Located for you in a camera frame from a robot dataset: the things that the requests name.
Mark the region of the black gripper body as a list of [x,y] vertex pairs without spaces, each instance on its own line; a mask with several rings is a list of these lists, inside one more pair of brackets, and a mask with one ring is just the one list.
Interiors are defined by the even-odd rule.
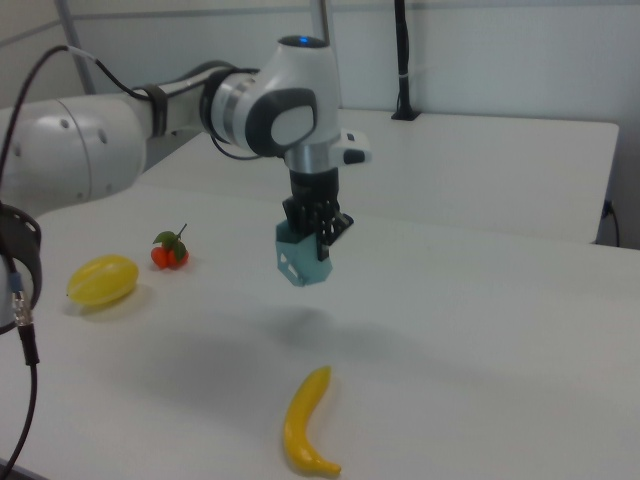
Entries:
[[315,222],[318,216],[331,216],[335,211],[340,211],[337,168],[313,174],[291,171],[290,184],[289,198],[295,198],[303,208],[305,235],[315,233]]

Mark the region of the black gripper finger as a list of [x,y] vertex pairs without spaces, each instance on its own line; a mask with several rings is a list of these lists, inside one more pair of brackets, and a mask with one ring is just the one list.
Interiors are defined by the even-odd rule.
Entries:
[[317,260],[329,258],[330,247],[354,224],[354,219],[340,211],[331,216],[318,216],[315,222]]
[[283,201],[286,216],[284,222],[282,240],[286,243],[296,244],[305,238],[305,220],[301,204],[295,198]]

